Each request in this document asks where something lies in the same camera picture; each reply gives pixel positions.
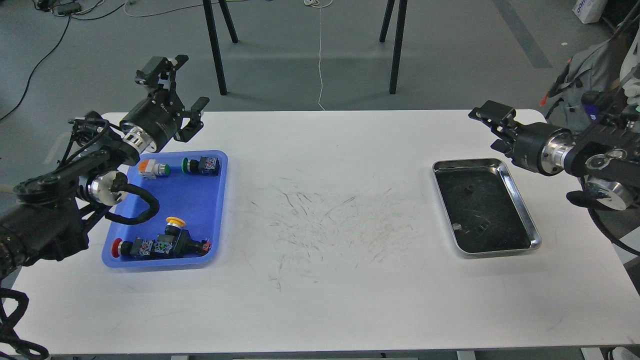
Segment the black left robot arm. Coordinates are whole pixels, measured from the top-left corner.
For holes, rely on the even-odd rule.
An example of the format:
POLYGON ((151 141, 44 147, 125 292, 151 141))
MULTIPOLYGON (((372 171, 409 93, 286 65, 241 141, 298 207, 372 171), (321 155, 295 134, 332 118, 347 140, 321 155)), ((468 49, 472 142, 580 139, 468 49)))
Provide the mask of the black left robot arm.
POLYGON ((89 231, 103 218, 135 225, 158 214, 158 199, 130 184, 119 167, 137 165, 143 152, 160 152, 171 139, 189 142, 203 128, 209 98, 185 109, 176 92, 176 73, 188 59, 151 57, 134 79, 147 96, 119 125, 95 111, 74 118, 56 169, 13 188, 17 205, 1 216, 2 279, 38 260, 61 261, 89 248, 89 231))

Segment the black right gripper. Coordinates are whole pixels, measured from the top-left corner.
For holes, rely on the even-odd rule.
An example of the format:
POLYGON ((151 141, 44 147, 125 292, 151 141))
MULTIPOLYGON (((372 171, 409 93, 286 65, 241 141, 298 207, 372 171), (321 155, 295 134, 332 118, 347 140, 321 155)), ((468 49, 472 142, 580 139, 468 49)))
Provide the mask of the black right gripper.
POLYGON ((496 139, 490 148, 510 158, 514 166, 555 176, 564 170, 563 158, 573 147, 570 130, 548 123, 520 124, 515 120, 516 109, 493 100, 474 107, 468 118, 480 121, 494 133, 515 133, 512 144, 496 139))

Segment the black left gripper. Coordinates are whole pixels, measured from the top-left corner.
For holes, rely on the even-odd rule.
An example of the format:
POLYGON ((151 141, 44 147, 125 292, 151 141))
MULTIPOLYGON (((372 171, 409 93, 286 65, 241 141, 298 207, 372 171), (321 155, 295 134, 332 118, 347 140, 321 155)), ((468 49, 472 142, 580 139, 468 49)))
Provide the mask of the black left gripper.
POLYGON ((176 74, 188 61, 186 54, 172 58, 153 56, 144 68, 135 71, 135 84, 142 85, 150 96, 131 109, 119 127, 124 134, 122 141, 138 153, 158 153, 170 139, 189 142, 204 127, 202 111, 210 98, 199 97, 190 110, 185 111, 182 101, 174 93, 176 74))

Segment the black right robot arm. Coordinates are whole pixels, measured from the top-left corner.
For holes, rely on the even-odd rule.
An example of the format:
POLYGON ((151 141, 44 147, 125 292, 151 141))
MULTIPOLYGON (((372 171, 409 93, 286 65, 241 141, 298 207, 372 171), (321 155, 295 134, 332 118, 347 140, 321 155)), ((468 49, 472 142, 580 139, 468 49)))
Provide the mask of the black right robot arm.
POLYGON ((491 148, 514 166, 548 177, 566 173, 578 178, 580 189, 567 193, 567 200, 585 208, 611 244, 638 256, 638 249, 606 228, 599 212, 639 207, 639 133, 610 121, 607 112, 580 133, 541 121, 519 123, 516 115, 513 107, 493 100, 468 114, 490 129, 497 137, 491 148))

